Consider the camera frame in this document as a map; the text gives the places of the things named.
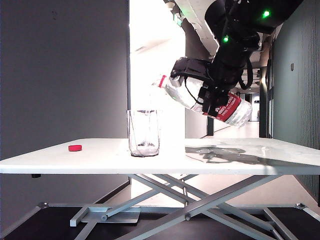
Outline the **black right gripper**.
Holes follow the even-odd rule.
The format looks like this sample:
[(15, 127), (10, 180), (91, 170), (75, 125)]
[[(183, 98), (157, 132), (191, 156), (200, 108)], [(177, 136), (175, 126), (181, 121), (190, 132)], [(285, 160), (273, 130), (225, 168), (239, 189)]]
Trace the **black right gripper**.
[(198, 101), (202, 100), (202, 114), (210, 118), (216, 117), (216, 108), (226, 106), (229, 100), (228, 94), (221, 91), (219, 88), (215, 89), (205, 83), (198, 93)]

